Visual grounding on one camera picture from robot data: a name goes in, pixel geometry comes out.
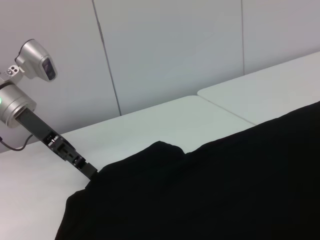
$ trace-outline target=black cable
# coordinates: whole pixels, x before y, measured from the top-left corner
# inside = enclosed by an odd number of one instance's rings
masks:
[[[8,144],[6,144],[5,142],[3,142],[3,139],[2,137],[0,137],[0,143],[2,143],[6,148],[10,149],[10,150],[13,150],[13,151],[22,151],[23,149],[25,149],[25,147],[27,146],[27,143],[29,141],[29,139],[32,137],[33,135],[31,134],[30,136],[28,136],[28,138],[25,140],[25,143],[23,145],[23,147],[21,148],[13,148],[11,146],[9,146]]]

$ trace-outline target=white table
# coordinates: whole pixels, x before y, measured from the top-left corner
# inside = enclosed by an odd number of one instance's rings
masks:
[[[213,104],[258,125],[320,101],[320,52],[198,92]]]
[[[214,104],[188,96],[63,136],[100,170],[157,141],[190,152],[250,127],[253,125]],[[30,144],[21,152],[1,153],[0,239],[54,239],[67,198],[88,182],[41,142]]]

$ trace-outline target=black fabric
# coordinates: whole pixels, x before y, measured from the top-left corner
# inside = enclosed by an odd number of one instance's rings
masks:
[[[188,154],[154,143],[69,197],[56,240],[319,239],[319,151],[320,102]]]

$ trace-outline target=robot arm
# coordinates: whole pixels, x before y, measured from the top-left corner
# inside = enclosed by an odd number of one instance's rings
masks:
[[[92,179],[97,169],[33,113],[36,102],[12,82],[20,80],[23,75],[29,79],[39,77],[52,82],[57,77],[57,70],[51,56],[36,40],[31,39],[22,46],[15,62],[17,65],[12,65],[6,72],[0,72],[0,120],[9,128],[21,124],[56,155]]]

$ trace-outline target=black metal bracket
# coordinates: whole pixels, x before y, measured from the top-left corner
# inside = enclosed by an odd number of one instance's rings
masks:
[[[71,163],[90,180],[98,173],[97,169],[86,162],[66,139],[49,127],[30,109],[24,109],[16,120],[51,151]]]

